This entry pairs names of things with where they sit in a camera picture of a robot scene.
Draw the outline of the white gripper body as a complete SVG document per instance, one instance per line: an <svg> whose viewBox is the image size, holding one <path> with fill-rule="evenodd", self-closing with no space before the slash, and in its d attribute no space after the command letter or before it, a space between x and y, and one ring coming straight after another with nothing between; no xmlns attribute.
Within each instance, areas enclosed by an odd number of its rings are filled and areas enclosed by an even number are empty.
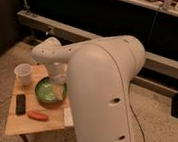
<svg viewBox="0 0 178 142"><path fill-rule="evenodd" d="M67 76L67 65L64 63L54 62L50 64L47 68L48 76L52 80L53 83L56 84L64 84L66 82Z"/></svg>

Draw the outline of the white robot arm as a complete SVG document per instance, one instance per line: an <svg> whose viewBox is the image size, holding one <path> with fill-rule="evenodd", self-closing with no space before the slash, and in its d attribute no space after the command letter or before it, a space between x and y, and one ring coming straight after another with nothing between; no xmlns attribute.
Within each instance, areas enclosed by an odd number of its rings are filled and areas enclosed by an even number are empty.
<svg viewBox="0 0 178 142"><path fill-rule="evenodd" d="M77 142L135 142L130 81L145 63L145 48L130 35L61 46L50 37L32 49L35 61L64 63Z"/></svg>

